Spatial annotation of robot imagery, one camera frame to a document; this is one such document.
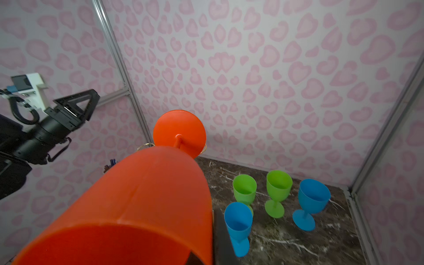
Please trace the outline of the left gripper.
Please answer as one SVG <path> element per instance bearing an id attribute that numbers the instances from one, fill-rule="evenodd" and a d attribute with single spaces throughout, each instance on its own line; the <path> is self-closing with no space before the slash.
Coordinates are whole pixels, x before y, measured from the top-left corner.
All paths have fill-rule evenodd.
<path id="1" fill-rule="evenodd" d="M 41 127 L 52 136 L 65 139 L 80 128 L 83 121 L 90 120 L 99 100 L 99 94 L 93 89 L 54 99 L 57 106 L 45 109 L 47 116 L 41 121 Z"/>

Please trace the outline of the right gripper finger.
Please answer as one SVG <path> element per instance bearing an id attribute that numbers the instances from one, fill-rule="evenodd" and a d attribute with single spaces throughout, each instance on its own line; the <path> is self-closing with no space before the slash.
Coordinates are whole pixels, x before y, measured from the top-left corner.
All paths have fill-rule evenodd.
<path id="1" fill-rule="evenodd" d="M 219 208 L 213 210 L 213 246 L 215 265 L 239 265 L 230 235 L 227 230 L 224 214 Z"/>

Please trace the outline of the blue wine glass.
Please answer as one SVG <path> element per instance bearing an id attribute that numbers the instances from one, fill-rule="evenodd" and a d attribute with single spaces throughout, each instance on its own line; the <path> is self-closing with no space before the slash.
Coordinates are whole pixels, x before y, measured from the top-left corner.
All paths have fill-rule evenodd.
<path id="1" fill-rule="evenodd" d="M 224 212 L 225 224 L 236 257 L 244 257 L 250 250 L 249 235 L 251 233 L 253 215 L 245 204 L 234 202 Z"/>
<path id="2" fill-rule="evenodd" d="M 330 190 L 323 183 L 314 179 L 302 180 L 298 191 L 301 209 L 292 215 L 295 225 L 303 231 L 313 231 L 316 224 L 312 215 L 322 212 L 330 198 Z"/>

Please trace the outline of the green wine glass front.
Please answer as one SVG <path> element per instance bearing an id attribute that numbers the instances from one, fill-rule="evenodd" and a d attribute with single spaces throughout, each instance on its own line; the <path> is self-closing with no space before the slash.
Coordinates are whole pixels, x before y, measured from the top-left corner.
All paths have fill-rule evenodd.
<path id="1" fill-rule="evenodd" d="M 252 203 L 255 200 L 257 191 L 257 183 L 255 179 L 247 174 L 241 174 L 233 180 L 233 193 L 235 200 L 239 203 L 245 204 L 254 214 Z"/>

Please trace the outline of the green wine glass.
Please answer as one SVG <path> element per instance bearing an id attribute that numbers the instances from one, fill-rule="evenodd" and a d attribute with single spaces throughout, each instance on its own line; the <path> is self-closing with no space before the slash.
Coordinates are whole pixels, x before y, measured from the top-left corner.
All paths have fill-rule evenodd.
<path id="1" fill-rule="evenodd" d="M 235 200 L 239 203 L 245 204 L 254 214 L 252 203 L 255 200 L 257 191 L 257 183 L 255 179 L 247 174 L 241 174 L 233 180 L 233 193 Z"/>
<path id="2" fill-rule="evenodd" d="M 266 213 L 272 218 L 279 219 L 285 214 L 282 201 L 286 200 L 293 186 L 291 176 L 280 170 L 273 170 L 267 174 L 267 192 L 270 199 L 265 203 Z"/>

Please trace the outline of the red wine glass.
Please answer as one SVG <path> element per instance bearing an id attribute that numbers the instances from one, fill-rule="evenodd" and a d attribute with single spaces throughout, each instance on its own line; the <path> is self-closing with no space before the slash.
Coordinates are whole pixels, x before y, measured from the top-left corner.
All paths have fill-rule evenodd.
<path id="1" fill-rule="evenodd" d="M 154 146 L 118 162 L 14 259 L 16 265 L 213 263 L 212 196 L 195 161 L 206 143 L 194 114 L 157 121 Z"/>

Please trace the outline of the blue wine glass front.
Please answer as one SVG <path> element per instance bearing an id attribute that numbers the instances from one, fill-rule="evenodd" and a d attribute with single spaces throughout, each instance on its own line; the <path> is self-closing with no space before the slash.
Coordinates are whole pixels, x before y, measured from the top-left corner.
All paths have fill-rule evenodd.
<path id="1" fill-rule="evenodd" d="M 295 225 L 303 231 L 313 231 L 316 224 L 312 215 L 322 212 L 330 198 L 330 190 L 323 183 L 314 179 L 302 180 L 298 191 L 301 209 L 292 215 Z"/>

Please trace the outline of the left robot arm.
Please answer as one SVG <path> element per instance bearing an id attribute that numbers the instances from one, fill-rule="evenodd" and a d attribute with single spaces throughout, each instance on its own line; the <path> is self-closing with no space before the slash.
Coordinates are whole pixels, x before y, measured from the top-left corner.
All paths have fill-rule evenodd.
<path id="1" fill-rule="evenodd" d="M 2 90 L 15 120 L 1 116 L 1 198 L 21 189 L 32 165 L 54 162 L 71 143 L 69 135 L 89 121 L 100 100 L 87 90 L 54 100 L 55 108 L 38 112 L 24 99 Z"/>

